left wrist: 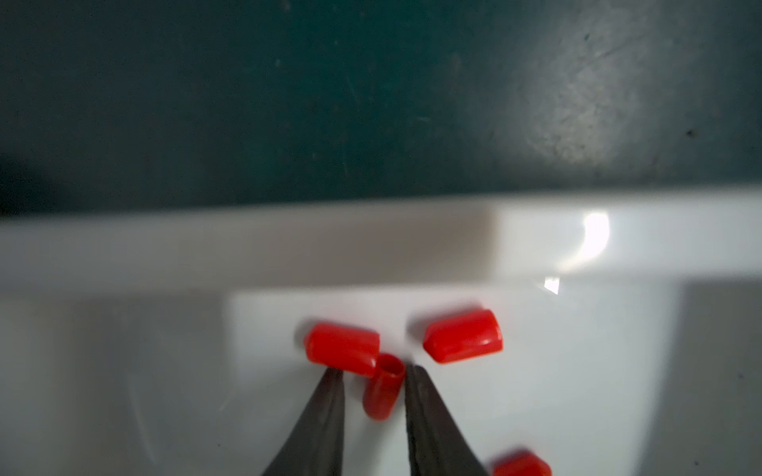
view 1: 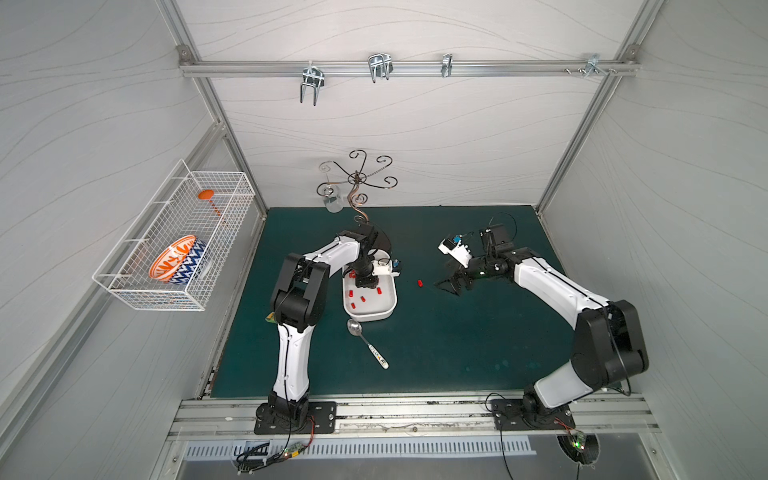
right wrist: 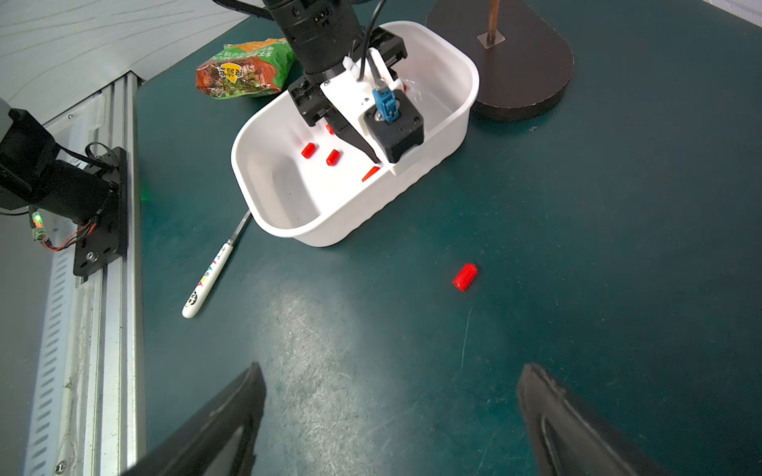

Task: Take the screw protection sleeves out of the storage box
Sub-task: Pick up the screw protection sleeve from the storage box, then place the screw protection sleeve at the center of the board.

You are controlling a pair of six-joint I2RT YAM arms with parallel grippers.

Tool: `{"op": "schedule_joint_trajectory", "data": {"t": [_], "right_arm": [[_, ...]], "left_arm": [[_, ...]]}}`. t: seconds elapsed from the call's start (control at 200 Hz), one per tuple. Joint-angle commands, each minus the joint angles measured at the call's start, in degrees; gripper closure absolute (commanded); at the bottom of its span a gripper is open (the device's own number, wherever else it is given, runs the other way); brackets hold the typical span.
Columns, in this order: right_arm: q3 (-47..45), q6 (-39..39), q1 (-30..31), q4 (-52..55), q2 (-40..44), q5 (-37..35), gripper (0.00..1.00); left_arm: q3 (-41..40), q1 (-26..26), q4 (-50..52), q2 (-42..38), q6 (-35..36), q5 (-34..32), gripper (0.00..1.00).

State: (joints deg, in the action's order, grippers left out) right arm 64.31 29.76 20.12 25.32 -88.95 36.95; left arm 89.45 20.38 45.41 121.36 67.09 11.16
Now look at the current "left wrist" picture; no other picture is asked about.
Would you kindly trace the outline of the white storage box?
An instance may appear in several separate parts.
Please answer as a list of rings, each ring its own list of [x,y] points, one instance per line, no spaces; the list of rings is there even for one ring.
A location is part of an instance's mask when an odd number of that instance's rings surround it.
[[[436,363],[479,309],[503,350]],[[485,466],[761,471],[759,188],[3,220],[1,471],[258,475],[321,321],[425,367]]]

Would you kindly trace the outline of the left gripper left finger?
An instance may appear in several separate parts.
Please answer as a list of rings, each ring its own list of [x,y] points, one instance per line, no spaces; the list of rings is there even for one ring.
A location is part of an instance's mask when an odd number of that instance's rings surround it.
[[[343,474],[343,371],[327,368],[286,442],[263,475]]]

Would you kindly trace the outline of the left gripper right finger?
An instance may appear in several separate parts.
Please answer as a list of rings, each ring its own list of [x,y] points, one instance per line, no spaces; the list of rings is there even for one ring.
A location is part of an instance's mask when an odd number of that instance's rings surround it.
[[[404,390],[411,474],[487,475],[425,368],[406,366]]]

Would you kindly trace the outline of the red sleeve two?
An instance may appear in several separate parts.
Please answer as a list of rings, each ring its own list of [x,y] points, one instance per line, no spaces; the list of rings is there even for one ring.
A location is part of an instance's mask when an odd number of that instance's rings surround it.
[[[363,377],[372,377],[380,355],[378,332],[327,322],[317,323],[304,338],[307,359]]]

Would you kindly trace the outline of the red sleeve five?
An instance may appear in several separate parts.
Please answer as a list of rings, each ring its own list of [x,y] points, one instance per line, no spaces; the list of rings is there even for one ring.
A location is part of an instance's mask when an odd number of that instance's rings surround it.
[[[545,460],[529,450],[511,453],[492,468],[493,476],[552,476],[553,470]]]

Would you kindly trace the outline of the red sleeve four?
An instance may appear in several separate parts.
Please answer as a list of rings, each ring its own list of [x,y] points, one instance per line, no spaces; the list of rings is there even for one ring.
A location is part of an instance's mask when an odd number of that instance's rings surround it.
[[[494,312],[479,309],[429,324],[423,347],[436,363],[448,364],[499,353],[504,343]]]

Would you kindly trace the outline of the red sleeve three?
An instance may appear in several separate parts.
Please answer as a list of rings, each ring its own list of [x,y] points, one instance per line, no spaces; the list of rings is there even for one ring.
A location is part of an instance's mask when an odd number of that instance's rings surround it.
[[[363,410],[371,420],[390,418],[406,376],[406,364],[397,356],[382,353],[376,361],[374,375],[363,393]]]

